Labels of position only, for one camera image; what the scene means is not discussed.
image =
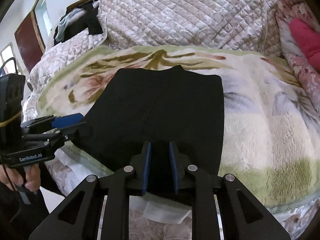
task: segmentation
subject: window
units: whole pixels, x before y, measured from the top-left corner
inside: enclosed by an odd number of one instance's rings
[[[0,57],[1,57],[1,60],[0,60],[1,66],[2,66],[3,62],[5,62],[6,60],[8,60],[8,59],[11,58],[11,57],[14,57],[13,52],[12,52],[12,46],[11,46],[11,44],[8,45],[8,46],[0,53]],[[15,72],[16,72],[16,69],[15,69],[15,67],[14,67],[14,62],[13,62],[13,60],[10,60],[10,61],[4,66],[4,71],[5,71],[6,74],[15,73]]]
[[[33,11],[36,15],[36,20],[42,40],[44,44],[47,44],[49,41],[49,35],[52,29],[52,25],[49,19],[47,3],[45,2],[45,0],[37,0],[34,5]]]

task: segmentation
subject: finger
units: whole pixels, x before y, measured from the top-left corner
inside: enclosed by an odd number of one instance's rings
[[[26,180],[27,181],[33,181],[40,178],[40,168],[39,164],[35,164],[31,166],[30,169],[26,171]]]
[[[39,177],[36,180],[26,182],[24,186],[31,192],[36,192],[38,189],[40,189],[40,184],[41,184],[41,181]]]
[[[13,184],[16,184],[16,185],[23,184],[23,178],[16,170],[13,170],[10,168],[6,168],[6,170],[7,170],[8,176]],[[3,167],[1,167],[1,169],[0,169],[0,181],[4,184],[9,184],[9,180],[4,172]]]

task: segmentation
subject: fleece blanket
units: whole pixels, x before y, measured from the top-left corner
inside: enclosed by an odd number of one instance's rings
[[[191,46],[137,46],[118,52],[100,46],[57,73],[37,109],[40,115],[86,114],[119,68],[175,65],[222,78],[225,131],[219,175],[235,174],[273,214],[319,197],[319,117],[283,59]],[[111,172],[73,147],[69,150]]]

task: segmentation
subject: metal screw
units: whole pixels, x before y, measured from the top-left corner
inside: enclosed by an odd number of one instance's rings
[[[227,175],[226,175],[226,180],[228,180],[228,181],[234,181],[234,180],[235,180],[235,176],[233,176],[232,174],[227,174]]]
[[[189,170],[189,171],[196,171],[197,169],[198,169],[198,167],[195,166],[195,165],[189,165],[189,166],[188,166],[188,170]]]
[[[125,167],[123,168],[123,170],[124,170],[125,172],[131,172],[131,171],[133,171],[133,167],[132,167],[132,166],[125,166]]]
[[[95,180],[96,180],[96,176],[94,176],[94,175],[89,175],[87,177],[87,182],[94,182]]]

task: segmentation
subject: wooden door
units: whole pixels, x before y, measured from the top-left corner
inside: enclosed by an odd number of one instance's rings
[[[44,53],[42,37],[33,11],[25,17],[14,36],[23,62],[30,72]]]

